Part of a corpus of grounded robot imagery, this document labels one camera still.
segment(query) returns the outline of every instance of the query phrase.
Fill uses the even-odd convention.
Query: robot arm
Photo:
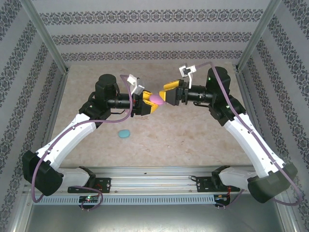
[[[229,166],[223,166],[212,172],[213,184],[216,187],[225,185],[248,190],[251,195],[261,203],[287,190],[290,183],[278,170],[275,163],[277,163],[291,179],[294,179],[297,174],[296,167],[292,163],[285,164],[284,161],[270,149],[252,126],[252,122],[246,114],[244,107],[237,99],[229,95],[231,79],[227,71],[222,67],[216,67],[233,108],[236,110],[240,119],[249,126],[251,129],[250,131],[248,131],[230,109],[212,69],[208,71],[206,86],[195,86],[191,84],[191,75],[193,72],[196,72],[196,69],[195,66],[189,68],[186,66],[180,67],[182,76],[190,77],[189,83],[182,79],[168,83],[164,85],[164,90],[160,92],[160,96],[164,101],[172,105],[179,105],[180,101],[187,104],[190,101],[193,102],[195,106],[207,107],[212,117],[234,136],[249,157],[255,169],[255,172],[247,172]],[[274,162],[269,158],[265,150],[262,149],[253,134],[259,138],[269,154],[272,155]]]
[[[131,84],[131,95],[133,108],[131,117],[134,115],[147,115],[153,113],[158,105],[149,101],[152,93],[144,90],[140,79],[132,75],[127,81]],[[85,167],[76,169],[59,168],[64,158],[84,139],[87,135],[98,128],[101,122],[89,122],[78,125],[89,120],[106,120],[111,114],[111,109],[129,109],[129,94],[120,93],[113,75],[102,75],[96,83],[95,92],[91,93],[88,101],[80,108],[79,114],[72,122],[51,142],[33,153],[27,151],[22,157],[24,178],[32,182],[36,165],[40,158],[48,152],[39,166],[35,187],[45,196],[52,195],[60,187],[85,186],[93,188],[95,175]],[[55,141],[53,149],[48,150]]]

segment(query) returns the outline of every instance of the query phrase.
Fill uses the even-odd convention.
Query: purple object
[[[149,100],[157,105],[163,105],[165,103],[165,101],[160,97],[159,94],[150,95]]]

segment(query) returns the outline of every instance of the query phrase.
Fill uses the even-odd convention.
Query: blue sponge
[[[130,136],[129,130],[121,130],[118,132],[118,136],[122,139],[128,138]]]

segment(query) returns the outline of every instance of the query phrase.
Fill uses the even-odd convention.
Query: beige floor
[[[225,67],[231,76],[231,94],[241,100],[236,77],[230,63]],[[146,89],[158,93],[162,86],[179,79],[178,64],[73,65],[53,133],[60,133],[78,113],[94,91],[99,76],[117,77],[121,92],[125,87],[120,74],[143,79]],[[194,74],[194,85],[205,85],[210,66]],[[122,116],[111,116],[119,119]],[[118,131],[128,129],[131,136],[120,139]],[[196,166],[250,164],[236,140],[215,121],[206,108],[181,104],[160,106],[148,116],[135,116],[119,124],[102,124],[66,157],[62,167],[83,166]]]

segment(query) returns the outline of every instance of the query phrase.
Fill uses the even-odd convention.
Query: patterned wall
[[[269,0],[34,0],[67,65],[237,63]]]
[[[309,231],[308,19],[309,0],[282,1],[243,70],[262,135],[298,168],[301,231]],[[289,196],[295,201],[292,189]]]
[[[62,73],[18,0],[0,0],[0,231],[24,180],[21,156],[42,146]]]

